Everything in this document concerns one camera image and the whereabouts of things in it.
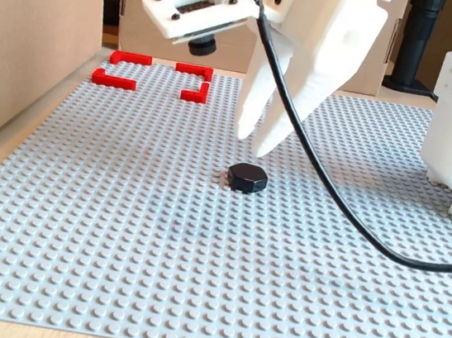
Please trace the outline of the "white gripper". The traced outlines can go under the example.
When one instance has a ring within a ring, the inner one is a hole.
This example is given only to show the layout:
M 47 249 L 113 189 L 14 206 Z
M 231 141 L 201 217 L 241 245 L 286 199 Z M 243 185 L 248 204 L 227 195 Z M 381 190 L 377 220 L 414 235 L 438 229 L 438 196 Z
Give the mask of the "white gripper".
M 275 53 L 300 120 L 359 70 L 388 17 L 379 1 L 292 0 L 283 20 L 272 23 Z M 257 38 L 241 88 L 237 139 L 253 132 L 275 89 Z

